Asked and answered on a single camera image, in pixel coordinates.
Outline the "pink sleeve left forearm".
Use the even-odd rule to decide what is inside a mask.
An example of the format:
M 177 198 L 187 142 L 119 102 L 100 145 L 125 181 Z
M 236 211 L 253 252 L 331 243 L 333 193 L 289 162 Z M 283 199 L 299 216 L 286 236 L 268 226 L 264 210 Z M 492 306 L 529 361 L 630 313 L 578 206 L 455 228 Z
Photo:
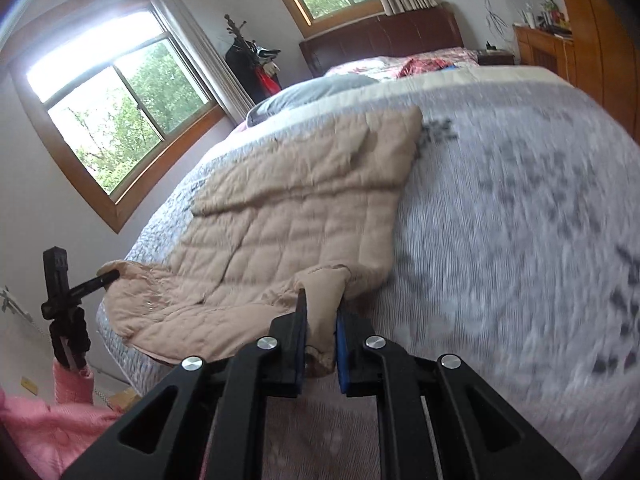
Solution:
M 40 478 L 57 479 L 120 416 L 93 403 L 89 367 L 52 365 L 54 402 L 1 395 L 1 422 Z

